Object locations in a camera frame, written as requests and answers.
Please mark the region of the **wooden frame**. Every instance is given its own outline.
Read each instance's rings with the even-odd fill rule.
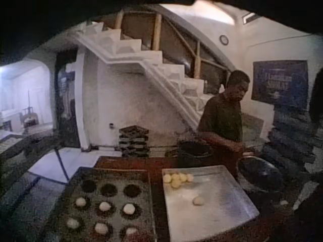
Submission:
[[[131,10],[120,10],[117,14],[116,20],[115,20],[115,29],[121,29],[122,27],[122,21],[125,14],[147,14],[147,15],[155,15],[155,23],[154,23],[154,31],[153,31],[153,37],[152,37],[152,45],[151,50],[159,50],[160,48],[160,34],[162,30],[162,20],[163,16],[158,12],[150,12],[150,11],[131,11]],[[169,24],[169,26],[174,30],[177,37],[180,39],[180,41],[183,43],[183,45],[188,49],[188,51],[192,54],[194,58],[194,78],[200,79],[201,77],[201,64],[202,62],[207,63],[209,65],[212,65],[214,67],[220,68],[222,70],[227,71],[227,74],[230,73],[229,68],[224,67],[216,62],[213,62],[208,59],[201,58],[200,52],[201,52],[201,42],[199,39],[193,36],[193,40],[196,41],[196,50],[194,50],[188,41],[184,38],[184,36],[181,34],[179,29],[167,18],[164,18],[164,20]]]

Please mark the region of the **baking tray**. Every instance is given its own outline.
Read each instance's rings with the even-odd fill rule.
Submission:
[[[223,165],[163,169],[163,175],[190,173],[194,181],[173,189],[164,183],[172,242],[199,241],[233,229],[259,215],[252,201]],[[203,206],[193,198],[202,196]]]
[[[87,180],[96,182],[96,189],[91,193],[86,193],[82,189],[82,184]],[[112,184],[117,188],[115,196],[106,197],[101,194],[100,189],[106,184]],[[140,187],[141,193],[135,198],[127,197],[123,193],[123,189],[127,185]],[[80,211],[75,207],[75,200],[78,197],[85,197],[90,200],[90,206],[87,210]],[[114,212],[107,216],[97,212],[98,205],[104,201],[114,205]],[[122,215],[121,210],[127,203],[138,205],[140,214],[132,219]],[[70,231],[66,227],[66,221],[69,217],[83,220],[81,231]],[[95,234],[94,226],[97,222],[109,224],[113,233],[110,236]],[[123,229],[128,226],[150,232],[155,238],[149,173],[146,170],[80,167],[66,186],[51,213],[49,224],[46,226],[46,233],[51,234],[51,238],[45,236],[42,241],[123,241],[120,235],[124,232]]]

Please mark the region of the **blue poster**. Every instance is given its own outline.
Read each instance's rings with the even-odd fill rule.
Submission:
[[[306,60],[253,63],[252,100],[305,109],[307,92]]]

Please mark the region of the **dark t-shirt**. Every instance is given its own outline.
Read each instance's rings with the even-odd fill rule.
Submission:
[[[240,102],[228,102],[223,94],[211,98],[197,128],[200,132],[214,132],[235,142],[242,141]]]

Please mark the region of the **muffin tin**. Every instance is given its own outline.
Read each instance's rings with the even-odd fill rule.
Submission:
[[[83,208],[75,205],[79,197],[87,202]],[[102,212],[101,202],[112,207]],[[127,203],[135,206],[133,215],[123,212]],[[76,230],[68,228],[68,218],[77,219],[82,226]],[[106,224],[108,234],[96,233],[96,223]],[[129,227],[155,235],[148,172],[80,167],[57,201],[46,230],[54,233],[57,241],[123,241]]]

